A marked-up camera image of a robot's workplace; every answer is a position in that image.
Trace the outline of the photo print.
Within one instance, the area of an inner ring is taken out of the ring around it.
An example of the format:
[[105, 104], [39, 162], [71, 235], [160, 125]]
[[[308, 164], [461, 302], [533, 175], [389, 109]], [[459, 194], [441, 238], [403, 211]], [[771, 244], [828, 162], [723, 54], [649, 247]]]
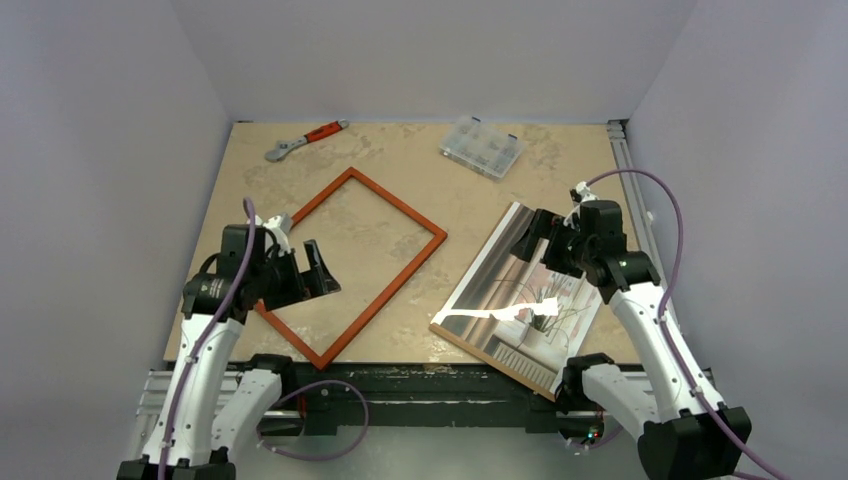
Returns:
[[540, 242], [528, 260], [511, 254], [533, 210], [512, 203], [430, 329], [535, 393], [553, 399], [601, 305], [585, 279], [547, 269]]

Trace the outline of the orange wooden picture frame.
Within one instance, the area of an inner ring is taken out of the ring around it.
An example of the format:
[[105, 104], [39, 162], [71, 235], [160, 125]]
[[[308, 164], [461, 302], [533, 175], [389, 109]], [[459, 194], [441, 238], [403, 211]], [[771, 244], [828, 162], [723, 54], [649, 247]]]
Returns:
[[371, 190], [385, 202], [427, 230], [433, 235], [433, 238], [356, 317], [323, 354], [315, 352], [282, 318], [278, 317], [272, 310], [269, 310], [265, 303], [259, 302], [257, 304], [258, 315], [319, 371], [326, 369], [345, 350], [448, 238], [446, 231], [354, 167], [347, 168], [313, 199], [300, 208], [292, 217], [292, 226], [297, 226], [302, 220], [307, 218], [349, 180], [356, 180]]

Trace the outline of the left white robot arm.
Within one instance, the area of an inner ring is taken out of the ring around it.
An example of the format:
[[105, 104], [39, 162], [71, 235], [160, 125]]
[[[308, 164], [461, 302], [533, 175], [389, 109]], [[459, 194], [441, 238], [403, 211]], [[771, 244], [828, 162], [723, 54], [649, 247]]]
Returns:
[[255, 226], [228, 225], [219, 252], [183, 289], [178, 357], [157, 423], [139, 458], [120, 464], [120, 479], [233, 479], [238, 450], [270, 407], [297, 399], [290, 358], [256, 354], [246, 382], [219, 399], [227, 365], [258, 302], [280, 308], [340, 291], [316, 241], [304, 243], [300, 271], [288, 242], [292, 220], [278, 215]]

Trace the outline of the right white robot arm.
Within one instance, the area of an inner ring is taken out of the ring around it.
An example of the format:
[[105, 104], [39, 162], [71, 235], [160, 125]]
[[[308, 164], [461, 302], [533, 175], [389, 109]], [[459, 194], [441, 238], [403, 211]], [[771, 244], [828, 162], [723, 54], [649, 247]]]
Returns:
[[651, 389], [633, 384], [603, 353], [567, 360], [554, 398], [564, 411], [590, 402], [611, 414], [636, 441], [650, 479], [710, 479], [732, 474], [752, 425], [730, 408], [684, 345], [650, 257], [629, 249], [613, 201], [588, 201], [568, 216], [535, 210], [511, 248], [535, 253], [548, 270], [585, 277], [624, 326]]

